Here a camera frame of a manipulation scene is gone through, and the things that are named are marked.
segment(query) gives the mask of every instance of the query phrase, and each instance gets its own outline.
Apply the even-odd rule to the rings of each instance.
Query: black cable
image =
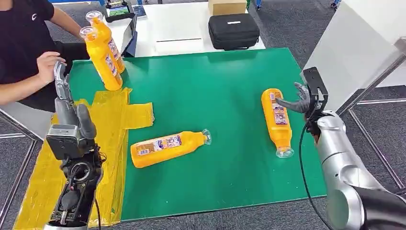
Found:
[[[62,160],[62,164],[59,166],[59,168],[61,170],[63,170],[63,167],[65,167],[69,163],[69,161],[70,161],[70,156],[67,156],[66,160]]]
[[[97,203],[97,199],[94,199],[94,203],[96,204],[96,209],[97,209],[97,220],[99,221],[99,230],[102,230],[102,223],[100,220],[100,210],[99,210],[99,204]]]
[[[100,163],[104,163],[104,162],[107,160],[106,154],[104,154],[103,152],[99,152],[99,155],[100,155],[101,157],[104,157],[104,159],[101,159],[101,160],[100,160]]]
[[[299,162],[300,162],[300,170],[302,171],[302,177],[303,177],[303,182],[304,182],[304,188],[306,189],[306,193],[307,193],[307,197],[309,198],[309,202],[312,205],[313,209],[315,210],[316,214],[318,215],[318,217],[321,219],[321,221],[327,226],[327,228],[329,230],[333,230],[330,225],[324,220],[324,218],[321,216],[321,214],[319,213],[319,211],[317,210],[315,204],[313,203],[313,199],[310,196],[310,192],[309,192],[309,188],[307,187],[307,182],[306,182],[306,177],[305,175],[305,171],[303,169],[303,162],[302,162],[302,141],[303,141],[303,135],[305,134],[306,131],[306,127],[307,124],[309,123],[310,119],[308,119],[305,123],[305,125],[303,126],[302,129],[302,133],[300,135],[300,140],[299,140]]]

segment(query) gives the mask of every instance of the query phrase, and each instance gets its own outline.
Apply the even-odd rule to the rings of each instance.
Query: white desk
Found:
[[[209,36],[208,2],[144,5],[147,17],[137,20],[136,57],[219,52]],[[119,50],[130,19],[107,25]],[[249,49],[265,49],[261,38]]]

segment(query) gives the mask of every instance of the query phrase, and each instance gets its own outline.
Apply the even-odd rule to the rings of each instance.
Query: plastic bottle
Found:
[[[123,58],[121,57],[121,52],[118,51],[117,46],[115,45],[112,31],[103,22],[103,14],[99,11],[90,11],[86,14],[86,20],[90,22],[91,26],[98,30],[100,39],[109,46],[114,55],[114,59],[116,60],[118,72],[124,72],[125,66]]]
[[[202,132],[183,131],[161,138],[138,142],[131,146],[131,158],[137,168],[166,161],[195,151],[199,146],[210,145],[212,137],[205,129]]]
[[[271,140],[276,145],[276,155],[280,158],[291,157],[292,130],[286,108],[276,103],[275,98],[283,99],[278,89],[267,89],[262,93],[261,102]]]
[[[83,27],[80,30],[80,36],[85,40],[88,54],[105,88],[110,91],[120,89],[123,80],[114,65],[109,47],[98,38],[97,30],[92,26]]]

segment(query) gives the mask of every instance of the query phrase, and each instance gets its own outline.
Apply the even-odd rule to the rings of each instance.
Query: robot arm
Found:
[[[104,160],[94,141],[96,127],[89,111],[84,104],[74,105],[64,71],[65,66],[57,62],[55,107],[59,124],[51,126],[46,140],[55,158],[62,160],[60,168],[67,181],[44,229],[86,230]]]
[[[387,191],[365,168],[341,118],[323,111],[328,94],[317,69],[306,69],[303,74],[307,97],[301,96],[301,104],[279,102],[305,113],[307,132],[315,137],[327,185],[330,225],[335,230],[406,230],[406,201]]]

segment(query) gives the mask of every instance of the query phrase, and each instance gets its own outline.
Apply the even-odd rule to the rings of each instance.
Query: bottle label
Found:
[[[98,70],[96,70],[96,71],[97,71],[97,73],[99,74],[99,77],[100,77],[100,79],[102,80],[103,85],[104,85],[104,81],[103,81],[102,75],[100,74],[100,72],[99,72]]]
[[[269,97],[271,98],[275,123],[277,125],[287,125],[285,108],[276,103],[276,98],[282,98],[281,94],[279,92],[271,92],[269,93]]]
[[[120,76],[120,74],[116,74],[115,76],[115,80],[117,81],[117,82],[121,82],[123,79],[121,78],[121,76]]]
[[[110,57],[109,54],[106,56],[106,63],[110,68],[110,71],[112,72],[113,76],[117,75],[117,68],[115,67],[112,58]]]
[[[117,49],[117,47],[116,47],[116,45],[114,43],[114,40],[111,39],[108,44],[109,44],[110,50],[112,51],[112,53],[114,55],[114,59],[118,60],[119,57],[120,57],[120,54],[119,54],[118,49]]]
[[[179,135],[172,135],[153,140],[146,140],[137,144],[138,156],[158,152],[161,150],[173,148],[182,145]]]

